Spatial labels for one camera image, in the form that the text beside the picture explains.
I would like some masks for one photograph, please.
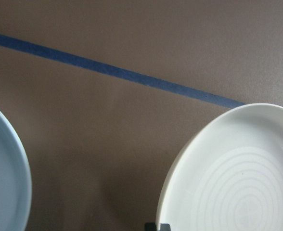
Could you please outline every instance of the plate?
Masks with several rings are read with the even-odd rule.
[[[158,230],[161,224],[172,231],[283,231],[283,107],[232,109],[192,138],[163,185]]]
[[[23,231],[30,204],[27,156],[13,127],[0,112],[0,231]]]

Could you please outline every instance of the light blue plate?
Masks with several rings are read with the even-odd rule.
[[[0,231],[25,230],[31,205],[31,175],[23,145],[0,112]]]

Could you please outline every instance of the blue tape strip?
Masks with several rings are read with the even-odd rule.
[[[77,55],[47,48],[30,42],[22,41],[16,38],[11,38],[5,35],[0,35],[0,46],[37,55],[47,59],[52,59],[65,64],[79,66],[91,71],[96,71],[102,74],[107,74],[110,76],[122,78],[135,83],[140,83],[153,88],[169,91],[179,95],[188,96],[209,103],[225,106],[228,108],[235,108],[237,106],[244,105],[244,103],[242,102],[228,99],[219,95],[211,94],[202,90],[189,88],[177,83],[143,75],[120,67],[100,63],[91,59],[87,59]]]

